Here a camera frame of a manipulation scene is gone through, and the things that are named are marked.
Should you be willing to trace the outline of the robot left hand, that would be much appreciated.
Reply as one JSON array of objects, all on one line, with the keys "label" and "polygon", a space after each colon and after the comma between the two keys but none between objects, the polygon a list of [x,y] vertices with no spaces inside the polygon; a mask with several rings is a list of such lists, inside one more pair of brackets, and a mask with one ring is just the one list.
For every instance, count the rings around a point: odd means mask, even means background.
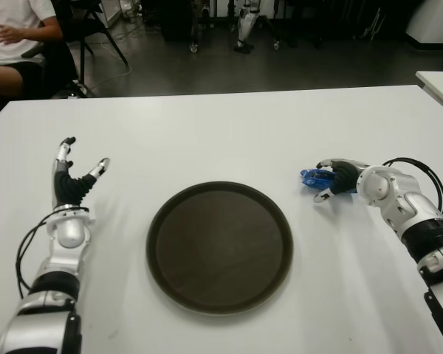
[{"label": "robot left hand", "polygon": [[64,205],[79,207],[82,200],[110,165],[110,159],[104,158],[86,175],[80,178],[71,177],[69,169],[73,162],[68,161],[67,156],[75,141],[75,137],[67,137],[60,143],[52,166],[52,207],[54,209]]}]

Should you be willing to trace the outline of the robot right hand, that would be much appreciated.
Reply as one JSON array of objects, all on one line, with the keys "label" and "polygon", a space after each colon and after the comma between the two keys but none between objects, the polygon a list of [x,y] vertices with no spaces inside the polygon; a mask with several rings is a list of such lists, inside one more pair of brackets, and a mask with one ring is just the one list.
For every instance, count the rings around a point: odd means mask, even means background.
[{"label": "robot right hand", "polygon": [[316,165],[317,169],[325,167],[330,167],[335,177],[329,188],[320,191],[314,197],[315,203],[322,203],[335,195],[354,190],[360,174],[369,165],[349,159],[324,159]]}]

